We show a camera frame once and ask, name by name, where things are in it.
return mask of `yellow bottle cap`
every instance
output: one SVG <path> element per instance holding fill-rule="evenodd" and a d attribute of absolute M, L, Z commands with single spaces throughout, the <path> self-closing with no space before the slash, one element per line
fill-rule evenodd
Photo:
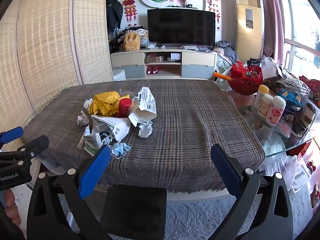
<path fill-rule="evenodd" d="M 261 91 L 261 93 L 263 93 L 263 94 L 269 93 L 269 88 L 265 85 L 260 85 L 258 90 Z"/>

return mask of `human hand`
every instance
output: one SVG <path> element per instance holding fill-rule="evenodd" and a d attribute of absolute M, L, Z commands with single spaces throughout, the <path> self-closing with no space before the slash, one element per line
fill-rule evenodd
<path fill-rule="evenodd" d="M 4 212 L 7 214 L 7 216 L 12 220 L 12 223 L 15 225 L 21 224 L 21 218 L 18 214 L 18 207 L 15 204 L 15 197 L 12 193 L 11 189 L 7 189 L 4 195 L 4 200 L 7 204 L 7 207 L 4 208 Z"/>

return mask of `orange handle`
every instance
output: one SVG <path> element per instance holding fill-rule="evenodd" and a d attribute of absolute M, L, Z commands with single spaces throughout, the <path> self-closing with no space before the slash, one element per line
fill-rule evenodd
<path fill-rule="evenodd" d="M 221 78 L 221 79 L 223 79 L 223 80 L 227 80 L 227 81 L 230 81 L 230 80 L 231 80 L 230 77 L 228 77 L 228 76 L 226 76 L 226 75 L 219 74 L 219 73 L 217 73 L 217 72 L 214 72 L 214 73 L 213 73 L 213 76 L 214 76 L 214 77 L 217 77 L 217 78 Z"/>

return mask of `window frame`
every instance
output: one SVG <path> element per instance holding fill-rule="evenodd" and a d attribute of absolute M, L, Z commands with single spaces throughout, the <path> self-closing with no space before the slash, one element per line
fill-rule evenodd
<path fill-rule="evenodd" d="M 288 68 L 288 70 L 290 71 L 291 68 L 292 68 L 292 62 L 293 62 L 293 54 L 294 54 L 294 47 L 298 47 L 298 48 L 301 48 L 301 49 L 304 49 L 308 52 L 311 52 L 312 54 L 320 57 L 320 52 L 313 49 L 313 48 L 310 48 L 306 45 L 303 45 L 299 42 L 296 42 L 294 41 L 294 22 L 293 22 L 293 13 L 292 13 L 292 4 L 291 4 L 291 0 L 288 0 L 289 2 L 289 8 L 290 8 L 290 14 L 291 14 L 291 40 L 289 39 L 286 39 L 284 38 L 284 43 L 287 43 L 287 44 L 290 44 L 291 45 L 291 50 L 290 50 L 290 59 L 289 59 L 289 65 L 286 66 L 284 62 L 284 65 Z M 280 3 L 280 9 L 281 9 L 281 17 L 282 17 L 282 25 L 284 27 L 284 9 L 283 9 L 283 4 L 282 4 L 282 0 L 279 0 L 279 3 Z"/>

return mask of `tv stand shelf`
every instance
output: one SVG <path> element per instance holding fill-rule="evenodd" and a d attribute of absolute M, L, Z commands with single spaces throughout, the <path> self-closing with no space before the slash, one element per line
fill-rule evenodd
<path fill-rule="evenodd" d="M 164 61 L 145 64 L 150 53 L 164 56 Z M 180 53 L 180 61 L 167 61 L 170 53 Z M 216 52 L 198 52 L 166 47 L 166 49 L 140 49 L 111 54 L 112 69 L 123 69 L 127 80 L 135 79 L 211 79 L 217 65 Z M 148 67 L 159 69 L 157 74 L 147 74 Z"/>

